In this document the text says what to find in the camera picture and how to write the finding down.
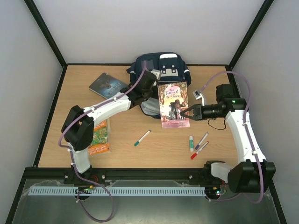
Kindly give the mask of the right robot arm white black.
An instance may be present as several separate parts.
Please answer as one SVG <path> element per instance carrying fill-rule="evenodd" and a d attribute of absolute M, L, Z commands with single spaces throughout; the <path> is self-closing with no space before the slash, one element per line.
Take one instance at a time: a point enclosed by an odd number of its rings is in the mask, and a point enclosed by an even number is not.
<path fill-rule="evenodd" d="M 192 120 L 224 118 L 229 126 L 237 150 L 237 165 L 231 167 L 223 161 L 208 161 L 204 171 L 207 182 L 223 180 L 234 193 L 260 193 L 268 188 L 276 168 L 268 162 L 253 133 L 245 99 L 234 94 L 230 84 L 216 87 L 216 104 L 193 105 L 181 112 Z"/>

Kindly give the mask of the pink Taming of Shrew book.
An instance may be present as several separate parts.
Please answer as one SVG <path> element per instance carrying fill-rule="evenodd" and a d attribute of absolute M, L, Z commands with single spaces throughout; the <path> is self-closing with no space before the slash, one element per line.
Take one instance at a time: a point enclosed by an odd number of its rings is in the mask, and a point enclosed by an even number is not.
<path fill-rule="evenodd" d="M 188 108 L 187 83 L 160 84 L 157 90 L 162 128 L 188 128 L 189 119 L 181 115 Z"/>

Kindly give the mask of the orange Treehouse book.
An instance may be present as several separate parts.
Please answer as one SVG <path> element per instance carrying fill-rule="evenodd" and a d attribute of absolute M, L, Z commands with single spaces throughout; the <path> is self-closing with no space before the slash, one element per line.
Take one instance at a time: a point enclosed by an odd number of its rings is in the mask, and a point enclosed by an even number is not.
<path fill-rule="evenodd" d="M 93 129 L 93 140 L 88 147 L 90 156 L 110 153 L 109 132 L 107 131 L 107 120 L 100 122 Z"/>

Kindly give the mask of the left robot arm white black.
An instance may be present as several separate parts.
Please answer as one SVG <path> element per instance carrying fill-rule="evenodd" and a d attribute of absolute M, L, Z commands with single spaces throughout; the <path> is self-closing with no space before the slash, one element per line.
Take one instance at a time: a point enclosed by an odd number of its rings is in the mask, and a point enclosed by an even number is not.
<path fill-rule="evenodd" d="M 158 84 L 161 72 L 143 70 L 134 84 L 129 84 L 109 99 L 90 107 L 74 106 L 63 124 L 58 140 L 60 147 L 71 153 L 71 165 L 82 174 L 91 163 L 88 147 L 93 141 L 94 128 L 104 120 L 127 111 L 152 97 L 153 87 Z"/>

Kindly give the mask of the navy blue student backpack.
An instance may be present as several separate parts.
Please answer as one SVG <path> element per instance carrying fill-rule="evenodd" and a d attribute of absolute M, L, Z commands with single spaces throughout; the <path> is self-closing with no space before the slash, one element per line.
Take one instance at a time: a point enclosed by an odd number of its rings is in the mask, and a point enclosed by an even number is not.
<path fill-rule="evenodd" d="M 191 84 L 191 74 L 186 63 L 179 54 L 174 52 L 148 53 L 139 56 L 135 62 L 127 69 L 130 82 L 137 81 L 143 70 L 143 62 L 146 62 L 146 68 L 158 70 L 161 72 L 160 84 L 171 84 L 176 82 L 186 82 Z M 153 87 L 152 97 L 140 105 L 141 111 L 154 119 L 160 119 L 160 107 L 158 101 L 157 86 Z"/>

